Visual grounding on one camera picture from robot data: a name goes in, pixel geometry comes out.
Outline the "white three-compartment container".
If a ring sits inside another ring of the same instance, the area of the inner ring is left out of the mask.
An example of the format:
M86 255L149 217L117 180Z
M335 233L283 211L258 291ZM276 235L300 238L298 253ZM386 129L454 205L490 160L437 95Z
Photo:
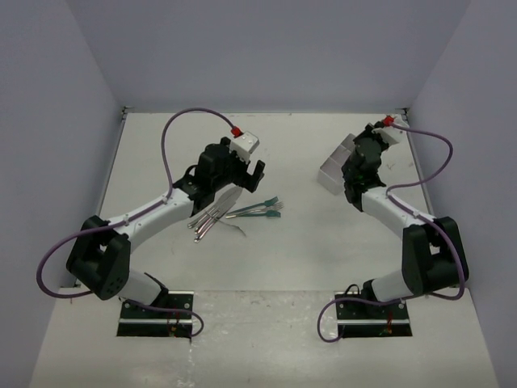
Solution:
M355 135L349 133L319 167L317 182L332 195L344 193L342 167L355 148Z

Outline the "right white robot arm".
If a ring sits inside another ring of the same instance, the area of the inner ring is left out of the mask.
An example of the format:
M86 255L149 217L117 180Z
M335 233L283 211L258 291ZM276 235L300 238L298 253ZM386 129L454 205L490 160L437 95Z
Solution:
M469 278L457 223L407 204L394 195L396 186L380 178L382 154L411 130L392 116L367 124L354 138L353 149L342 166L347 201L401 240L401 267L366 281L359 296L346 302L371 318L381 316L389 306L417 297L444 298L442 291L449 287L458 288L454 298L459 299Z

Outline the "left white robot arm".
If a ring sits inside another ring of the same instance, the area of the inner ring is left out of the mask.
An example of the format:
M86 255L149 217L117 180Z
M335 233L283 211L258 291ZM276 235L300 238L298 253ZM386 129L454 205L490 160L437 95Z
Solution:
M167 227L194 217L213 202L231 207L242 190L254 192L265 164L248 173L259 139L250 132L205 147L194 168L174 183L171 192L132 212L110 220L87 219L66 263L66 269L99 299L120 297L151 318L163 315L168 292L155 277L130 268L132 253Z

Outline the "silver knife bundle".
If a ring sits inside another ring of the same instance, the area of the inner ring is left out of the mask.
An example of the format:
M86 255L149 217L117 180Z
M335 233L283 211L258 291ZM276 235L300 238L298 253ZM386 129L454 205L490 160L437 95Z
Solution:
M206 233L231 210L242 191L243 189L240 187L228 189L209 209L205 210L199 217L187 225L188 229L193 229L194 231L195 243L199 243Z

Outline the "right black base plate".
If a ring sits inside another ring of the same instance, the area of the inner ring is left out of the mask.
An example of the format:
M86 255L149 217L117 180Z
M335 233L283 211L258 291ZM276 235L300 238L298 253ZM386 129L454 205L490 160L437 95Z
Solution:
M413 335L406 304L370 306L358 302L338 302L335 311L340 339Z

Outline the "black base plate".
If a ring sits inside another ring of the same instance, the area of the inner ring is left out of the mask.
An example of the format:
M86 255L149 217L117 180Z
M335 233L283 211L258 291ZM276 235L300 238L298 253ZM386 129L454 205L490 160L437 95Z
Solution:
M413 335L406 304L370 306L358 302L338 302L335 311L340 339Z
M170 291L160 308L192 311L193 291ZM192 316L184 312L157 312L123 302L117 337L186 338L193 333Z

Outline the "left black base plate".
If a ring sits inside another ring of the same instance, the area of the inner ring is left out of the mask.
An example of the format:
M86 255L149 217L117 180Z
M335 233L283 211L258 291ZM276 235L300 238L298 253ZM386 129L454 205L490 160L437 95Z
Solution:
M170 291L160 308L192 311L193 291ZM117 337L186 338L193 333L192 316L184 312L157 312L123 302Z

